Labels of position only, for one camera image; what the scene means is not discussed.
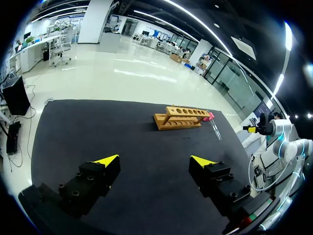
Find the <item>window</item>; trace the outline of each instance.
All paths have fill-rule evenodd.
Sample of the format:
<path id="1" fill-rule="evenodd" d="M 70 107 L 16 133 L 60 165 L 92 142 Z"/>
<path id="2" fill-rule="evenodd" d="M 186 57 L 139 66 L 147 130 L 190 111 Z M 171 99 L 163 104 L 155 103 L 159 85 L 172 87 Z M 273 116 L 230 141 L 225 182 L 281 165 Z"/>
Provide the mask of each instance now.
<path id="1" fill-rule="evenodd" d="M 198 45 L 198 43 L 191 41 L 191 42 L 188 44 L 187 48 L 188 48 L 188 49 L 191 51 L 191 53 L 192 53 L 192 52 L 194 52 L 194 50 L 196 49 L 197 45 Z"/>
<path id="2" fill-rule="evenodd" d="M 175 42 L 177 39 L 177 35 L 173 35 L 172 39 L 171 39 L 171 42 Z"/>
<path id="3" fill-rule="evenodd" d="M 178 46 L 178 47 L 180 47 L 180 44 L 181 44 L 181 42 L 183 41 L 183 37 L 178 37 L 177 38 L 177 40 L 176 40 L 176 45 Z"/>
<path id="4" fill-rule="evenodd" d="M 190 40 L 184 38 L 184 40 L 182 41 L 182 43 L 180 44 L 180 46 L 181 46 L 182 48 L 186 49 L 187 46 L 188 46 L 188 44 L 189 44 L 189 42 L 190 42 Z"/>

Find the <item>glass wall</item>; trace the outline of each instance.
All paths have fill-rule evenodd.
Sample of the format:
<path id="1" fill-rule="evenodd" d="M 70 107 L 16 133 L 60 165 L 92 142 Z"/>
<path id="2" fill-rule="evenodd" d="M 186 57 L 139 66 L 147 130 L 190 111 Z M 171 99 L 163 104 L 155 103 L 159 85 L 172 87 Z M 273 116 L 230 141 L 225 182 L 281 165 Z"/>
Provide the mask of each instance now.
<path id="1" fill-rule="evenodd" d="M 267 114 L 281 113 L 277 103 L 270 100 L 268 91 L 237 62 L 215 48 L 208 55 L 212 62 L 203 77 L 220 92 L 242 121 L 248 117 L 258 118 L 259 110 Z"/>
<path id="2" fill-rule="evenodd" d="M 181 44 L 181 42 L 183 41 L 183 37 L 181 37 L 181 36 L 179 36 L 178 38 L 177 38 L 177 40 L 176 40 L 176 46 L 180 46 L 180 44 Z"/>
<path id="3" fill-rule="evenodd" d="M 216 50 L 211 50 L 209 52 L 209 56 L 212 57 L 212 62 L 209 65 L 204 77 L 208 80 L 211 84 L 215 82 L 217 76 L 221 73 L 222 69 L 228 62 L 228 57 Z"/>
<path id="4" fill-rule="evenodd" d="M 180 46 L 181 46 L 182 48 L 186 49 L 189 43 L 190 43 L 190 40 L 184 38 L 184 40 L 182 41 L 182 43 L 180 44 Z"/>
<path id="5" fill-rule="evenodd" d="M 171 42 L 176 42 L 177 37 L 178 37 L 177 35 L 173 35 Z"/>
<path id="6" fill-rule="evenodd" d="M 196 49 L 198 43 L 193 42 L 189 39 L 183 38 L 178 35 L 173 35 L 171 42 L 175 42 L 178 47 L 182 47 L 183 49 L 189 49 L 191 51 L 191 54 Z"/>
<path id="7" fill-rule="evenodd" d="M 189 49 L 191 51 L 191 53 L 193 53 L 194 50 L 196 49 L 197 45 L 198 45 L 198 43 L 191 41 L 188 44 L 187 49 Z"/>

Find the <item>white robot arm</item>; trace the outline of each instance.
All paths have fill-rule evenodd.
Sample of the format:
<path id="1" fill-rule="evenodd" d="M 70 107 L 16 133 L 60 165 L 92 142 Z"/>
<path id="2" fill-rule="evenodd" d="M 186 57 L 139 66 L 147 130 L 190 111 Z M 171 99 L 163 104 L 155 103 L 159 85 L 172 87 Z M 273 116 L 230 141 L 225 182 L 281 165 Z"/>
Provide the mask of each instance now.
<path id="1" fill-rule="evenodd" d="M 274 144 L 273 152 L 280 159 L 289 163 L 295 157 L 305 154 L 306 156 L 312 154 L 313 141 L 307 139 L 300 139 L 296 141 L 289 141 L 289 134 L 291 132 L 291 122 L 288 119 L 271 120 L 269 122 L 273 125 L 272 137 L 277 137 Z"/>
<path id="2" fill-rule="evenodd" d="M 282 161 L 286 162 L 286 167 L 281 172 L 281 174 L 276 178 L 276 180 L 268 187 L 263 189 L 254 188 L 251 181 L 251 186 L 256 191 L 263 191 L 270 187 L 272 187 L 278 179 L 282 176 L 289 163 L 295 158 L 298 157 L 296 166 L 290 176 L 287 185 L 284 190 L 279 194 L 280 202 L 275 208 L 274 213 L 271 214 L 263 223 L 260 225 L 259 230 L 267 230 L 275 225 L 283 214 L 287 211 L 289 206 L 292 203 L 292 199 L 289 197 L 292 188 L 295 186 L 297 180 L 300 178 L 300 174 L 303 169 L 303 164 L 305 157 L 312 154 L 313 150 L 313 141 L 307 139 L 300 139 L 295 141 L 289 141 L 289 134 L 291 132 L 291 122 L 288 119 L 277 119 L 271 120 L 265 126 L 261 128 L 255 128 L 255 131 L 258 131 L 262 135 L 271 135 L 272 137 L 277 137 L 277 141 L 273 147 L 273 153 L 278 156 Z"/>

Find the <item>wooden test tube rack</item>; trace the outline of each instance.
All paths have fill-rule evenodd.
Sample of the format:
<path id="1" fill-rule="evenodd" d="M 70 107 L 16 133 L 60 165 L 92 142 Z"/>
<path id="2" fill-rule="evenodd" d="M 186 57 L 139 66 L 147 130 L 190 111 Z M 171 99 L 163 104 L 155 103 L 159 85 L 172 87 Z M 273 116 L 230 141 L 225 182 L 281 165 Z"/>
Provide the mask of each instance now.
<path id="1" fill-rule="evenodd" d="M 210 115 L 206 110 L 175 106 L 167 106 L 165 114 L 154 114 L 160 131 L 200 127 L 200 122 L 208 117 Z"/>

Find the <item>glossy floor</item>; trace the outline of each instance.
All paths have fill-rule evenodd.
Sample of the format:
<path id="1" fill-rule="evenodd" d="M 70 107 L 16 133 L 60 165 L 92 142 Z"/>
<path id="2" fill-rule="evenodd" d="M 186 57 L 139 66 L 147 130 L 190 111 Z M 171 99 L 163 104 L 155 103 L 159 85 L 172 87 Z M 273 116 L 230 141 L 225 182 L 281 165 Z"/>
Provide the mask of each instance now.
<path id="1" fill-rule="evenodd" d="M 5 154 L 6 137 L 1 138 L 4 179 L 8 191 L 15 197 L 32 183 L 32 146 L 48 98 L 128 100 L 220 110 L 234 129 L 239 128 L 240 118 L 219 92 L 203 77 L 170 59 L 169 55 L 138 46 L 126 37 L 122 38 L 116 54 L 97 52 L 97 48 L 98 45 L 73 45 L 72 50 L 64 54 L 72 57 L 68 65 L 55 68 L 49 67 L 48 61 L 41 61 L 23 74 L 26 92 L 36 114 L 32 119 L 19 118 L 22 123 L 18 140 L 21 149 L 11 156 L 11 160 L 17 166 L 22 160 L 21 167 L 12 164 L 11 171 Z M 28 111 L 25 117 L 31 114 L 34 111 Z M 89 114 L 81 115 L 88 121 Z"/>

